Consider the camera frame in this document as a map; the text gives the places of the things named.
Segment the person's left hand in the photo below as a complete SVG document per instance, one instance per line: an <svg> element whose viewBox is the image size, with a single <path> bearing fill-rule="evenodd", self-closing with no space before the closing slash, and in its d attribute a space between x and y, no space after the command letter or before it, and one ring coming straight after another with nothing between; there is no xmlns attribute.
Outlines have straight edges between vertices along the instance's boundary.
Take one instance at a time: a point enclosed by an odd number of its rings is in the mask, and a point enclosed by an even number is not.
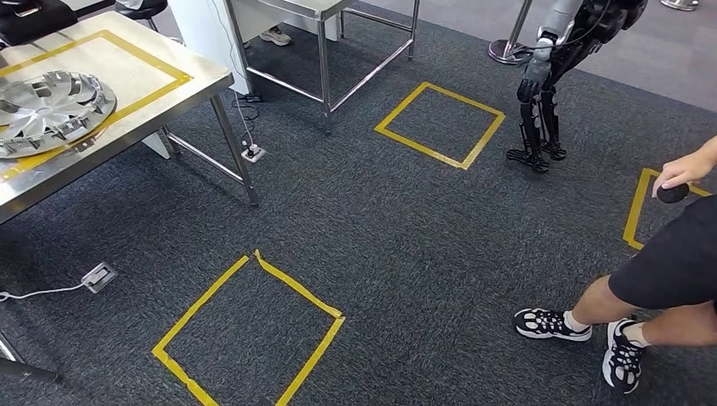
<svg viewBox="0 0 717 406"><path fill-rule="evenodd" d="M716 164L716 158L705 151L695 151L675 161L667 162L654 181L652 196L659 189L673 189L706 176Z"/></svg>

